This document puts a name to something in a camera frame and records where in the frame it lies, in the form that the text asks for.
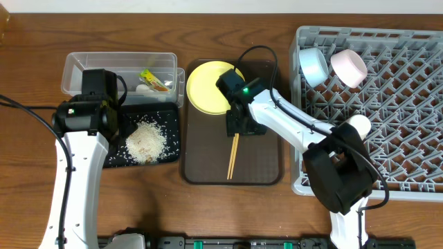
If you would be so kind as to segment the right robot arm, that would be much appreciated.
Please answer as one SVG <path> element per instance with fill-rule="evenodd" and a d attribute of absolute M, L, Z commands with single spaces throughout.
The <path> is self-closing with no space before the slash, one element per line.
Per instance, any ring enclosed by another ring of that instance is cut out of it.
<path fill-rule="evenodd" d="M 249 118 L 284 138 L 302 154 L 314 196 L 329 210 L 330 239 L 337 248 L 362 248 L 368 235 L 364 214 L 378 178 L 363 139 L 371 129 L 362 115 L 341 125 L 321 122 L 287 102 L 257 78 L 221 77 L 216 86 L 230 104 L 236 121 Z"/>

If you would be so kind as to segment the light blue bowl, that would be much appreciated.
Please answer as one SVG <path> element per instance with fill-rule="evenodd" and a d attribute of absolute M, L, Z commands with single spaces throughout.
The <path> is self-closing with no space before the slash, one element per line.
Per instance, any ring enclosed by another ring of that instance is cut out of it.
<path fill-rule="evenodd" d="M 300 50 L 298 57 L 302 73 L 311 88 L 317 87 L 328 78 L 327 62 L 318 48 Z"/>

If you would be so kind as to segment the white cup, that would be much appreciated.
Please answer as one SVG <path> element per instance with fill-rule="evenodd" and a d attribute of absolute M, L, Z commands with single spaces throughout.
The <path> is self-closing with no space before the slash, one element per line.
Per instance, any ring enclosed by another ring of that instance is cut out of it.
<path fill-rule="evenodd" d="M 370 120 L 361 114 L 353 115 L 346 120 L 346 123 L 352 125 L 357 130 L 362 140 L 366 138 L 372 128 Z"/>

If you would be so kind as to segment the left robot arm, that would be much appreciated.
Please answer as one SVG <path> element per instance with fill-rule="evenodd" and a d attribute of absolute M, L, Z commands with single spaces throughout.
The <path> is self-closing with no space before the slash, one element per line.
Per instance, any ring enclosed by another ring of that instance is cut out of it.
<path fill-rule="evenodd" d="M 97 210 L 109 140 L 118 132 L 119 103 L 63 102 L 53 114 L 57 171 L 41 248 L 97 248 Z"/>

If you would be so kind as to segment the clear plastic bin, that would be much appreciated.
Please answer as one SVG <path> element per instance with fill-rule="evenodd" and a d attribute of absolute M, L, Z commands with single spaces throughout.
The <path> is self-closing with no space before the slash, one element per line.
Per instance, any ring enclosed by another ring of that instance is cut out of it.
<path fill-rule="evenodd" d="M 66 57 L 61 90 L 67 95 L 81 93 L 82 72 L 105 69 L 121 76 L 127 85 L 125 105 L 173 102 L 183 106 L 185 71 L 177 66 L 174 53 L 155 52 L 74 52 Z M 140 73 L 148 69 L 170 90 L 152 90 L 148 94 L 137 94 L 136 87 L 145 84 Z"/>

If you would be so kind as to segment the grey dishwasher rack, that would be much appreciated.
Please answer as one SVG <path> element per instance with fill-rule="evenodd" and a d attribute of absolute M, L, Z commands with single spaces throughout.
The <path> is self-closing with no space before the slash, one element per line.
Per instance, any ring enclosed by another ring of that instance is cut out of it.
<path fill-rule="evenodd" d="M 335 74 L 310 87 L 298 54 L 318 48 L 326 59 L 345 49 L 364 61 L 368 75 L 356 88 Z M 383 174 L 372 197 L 442 200 L 442 33 L 302 26 L 289 49 L 291 100 L 310 116 L 339 125 L 355 114 L 369 118 L 365 148 Z"/>

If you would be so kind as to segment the green yellow snack wrapper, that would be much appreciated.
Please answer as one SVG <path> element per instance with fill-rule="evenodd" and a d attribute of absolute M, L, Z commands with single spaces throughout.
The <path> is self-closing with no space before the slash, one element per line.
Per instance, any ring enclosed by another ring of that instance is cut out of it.
<path fill-rule="evenodd" d="M 151 71 L 148 69 L 140 73 L 140 79 L 148 85 L 149 88 L 155 91 L 168 92 L 170 89 L 162 83 Z"/>

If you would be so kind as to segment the brown serving tray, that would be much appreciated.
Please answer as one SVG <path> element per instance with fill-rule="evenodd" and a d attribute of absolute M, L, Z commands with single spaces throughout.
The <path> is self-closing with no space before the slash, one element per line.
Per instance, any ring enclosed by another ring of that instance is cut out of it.
<path fill-rule="evenodd" d="M 284 174 L 281 139 L 272 130 L 261 136 L 240 136 L 232 179 L 227 179 L 233 139 L 226 134 L 226 116 L 197 110 L 185 100 L 181 176 L 196 185 L 274 185 Z"/>

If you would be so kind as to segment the yellow plate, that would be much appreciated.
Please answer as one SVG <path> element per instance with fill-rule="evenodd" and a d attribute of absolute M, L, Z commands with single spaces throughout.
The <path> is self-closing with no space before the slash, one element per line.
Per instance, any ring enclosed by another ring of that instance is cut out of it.
<path fill-rule="evenodd" d="M 200 112 L 209 115 L 222 115 L 230 109 L 230 104 L 216 87 L 219 77 L 233 69 L 228 62 L 205 62 L 188 77 L 186 93 L 191 104 Z"/>

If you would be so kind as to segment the white bowl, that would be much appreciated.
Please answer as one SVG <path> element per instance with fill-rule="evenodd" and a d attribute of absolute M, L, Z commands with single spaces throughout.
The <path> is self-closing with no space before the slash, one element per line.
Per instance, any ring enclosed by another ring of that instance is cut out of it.
<path fill-rule="evenodd" d="M 364 61 L 353 50 L 346 49 L 332 55 L 330 62 L 338 78 L 350 88 L 356 88 L 368 75 Z"/>

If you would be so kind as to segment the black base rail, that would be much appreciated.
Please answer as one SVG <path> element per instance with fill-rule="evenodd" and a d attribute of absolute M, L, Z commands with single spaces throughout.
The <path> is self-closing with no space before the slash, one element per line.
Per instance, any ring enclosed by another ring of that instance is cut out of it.
<path fill-rule="evenodd" d="M 286 239 L 263 238 L 186 238 L 154 237 L 138 228 L 117 231 L 111 237 L 98 237 L 98 246 L 105 248 L 118 235 L 137 232 L 144 236 L 147 249 L 333 249 L 335 245 L 327 237 L 301 237 Z"/>

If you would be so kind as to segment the white tissue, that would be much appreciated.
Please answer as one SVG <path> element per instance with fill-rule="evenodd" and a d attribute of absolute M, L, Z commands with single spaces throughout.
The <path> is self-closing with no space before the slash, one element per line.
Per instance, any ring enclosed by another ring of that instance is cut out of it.
<path fill-rule="evenodd" d="M 148 85 L 146 85 L 146 84 L 139 84 L 136 87 L 136 93 L 137 94 L 148 94 L 150 92 L 152 92 L 152 89 Z"/>

